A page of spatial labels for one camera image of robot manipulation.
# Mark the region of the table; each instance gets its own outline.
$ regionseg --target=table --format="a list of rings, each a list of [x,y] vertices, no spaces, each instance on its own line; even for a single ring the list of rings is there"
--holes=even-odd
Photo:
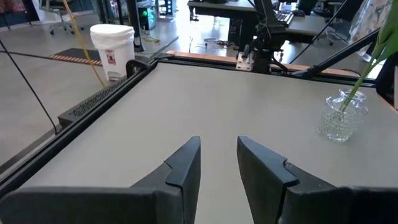
[[[271,0],[273,6],[277,6],[278,0]],[[210,9],[226,9],[226,10],[234,10],[234,11],[247,11],[247,12],[256,12],[253,6],[247,0],[238,0],[238,1],[228,1],[227,3],[215,4],[210,2],[195,2],[189,1],[188,6],[191,7],[203,7]]]
[[[278,3],[278,0],[272,0],[273,6],[278,5]],[[188,6],[194,7],[195,13],[199,15],[241,19],[240,49],[244,49],[244,46],[252,41],[253,36],[256,33],[256,10],[247,0],[228,1],[223,4],[189,1]]]
[[[279,1],[272,0],[273,6],[277,6],[278,3]],[[249,44],[256,33],[255,26],[258,23],[256,10],[248,1],[229,1],[224,4],[189,1],[188,6],[194,7],[195,12],[199,15],[242,19],[240,32],[241,41],[239,43],[240,49],[243,49],[246,44]],[[286,28],[288,33],[287,40],[292,42],[310,43],[312,38],[316,36],[325,25],[325,20],[322,17],[295,16],[289,27]]]
[[[128,187],[200,136],[196,223],[251,223],[238,135],[333,185],[397,187],[397,114],[373,88],[360,89],[369,114],[348,142],[317,136],[325,98],[339,88],[349,86],[159,62],[23,187]]]
[[[288,40],[291,42],[310,43],[312,39],[326,26],[325,19],[320,16],[293,17],[286,28]]]

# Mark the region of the gray floor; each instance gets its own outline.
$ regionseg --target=gray floor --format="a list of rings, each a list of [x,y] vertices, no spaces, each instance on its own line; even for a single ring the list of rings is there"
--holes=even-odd
[[[191,51],[193,53],[232,57],[236,55],[236,51],[232,49],[222,49],[215,44],[209,44],[208,47],[204,45],[205,38],[227,40],[228,20],[201,17],[200,22],[190,22],[187,8],[179,6],[179,9],[175,21],[158,23],[157,28],[150,32],[150,36],[159,39],[160,43],[143,41],[146,51],[141,54],[137,53],[137,55],[150,57],[177,36],[179,36],[179,39],[164,51]],[[76,21],[80,26],[86,28],[81,32],[86,47],[94,49],[89,29],[91,25],[98,23],[97,16],[82,16]],[[81,48],[75,35],[63,30],[56,30],[55,35],[51,36],[47,25],[0,32],[0,39],[12,52],[45,57],[72,47]],[[314,65],[344,46],[344,43],[337,41],[334,46],[330,47],[326,40],[320,40],[311,46],[295,63]],[[286,43],[282,62],[290,61],[304,47],[305,44]],[[60,113],[101,89],[100,83],[87,65],[18,55],[13,57],[56,123],[58,123],[57,116]],[[0,53],[0,66],[2,71],[0,76],[2,96],[0,98],[0,164],[2,164],[46,133],[51,129],[51,125],[6,54]],[[350,68],[361,72],[364,63],[359,56],[354,54],[333,67]],[[97,67],[97,71],[105,80],[101,67]]]

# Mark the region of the bucket lid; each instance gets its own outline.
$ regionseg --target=bucket lid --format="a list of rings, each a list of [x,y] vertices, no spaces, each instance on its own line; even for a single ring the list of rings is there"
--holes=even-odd
[[[114,37],[134,32],[134,28],[116,24],[97,24],[90,28],[90,32],[104,37]]]

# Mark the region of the plant stem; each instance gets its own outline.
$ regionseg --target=plant stem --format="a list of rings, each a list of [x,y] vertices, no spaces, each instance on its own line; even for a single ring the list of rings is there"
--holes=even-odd
[[[368,63],[368,65],[366,66],[364,72],[362,73],[362,75],[360,76],[360,78],[358,79],[358,81],[356,81],[354,88],[350,91],[347,99],[344,100],[342,106],[340,107],[340,111],[342,113],[344,113],[344,111],[346,110],[347,106],[349,105],[349,103],[351,102],[351,100],[354,98],[355,93],[358,91],[359,87],[361,86],[363,80],[367,77],[367,75],[369,74],[369,72],[372,71],[372,69],[374,68],[374,66],[376,66],[376,63],[373,64],[374,61],[374,57],[371,58],[370,62]]]

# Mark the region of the clear glass jar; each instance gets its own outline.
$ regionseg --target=clear glass jar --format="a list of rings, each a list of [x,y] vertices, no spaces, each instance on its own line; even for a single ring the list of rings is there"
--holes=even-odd
[[[339,90],[340,96],[331,96],[326,99],[319,127],[320,136],[334,142],[345,142],[358,128],[368,113],[364,101],[366,96],[357,91],[344,112],[342,106],[351,90]]]

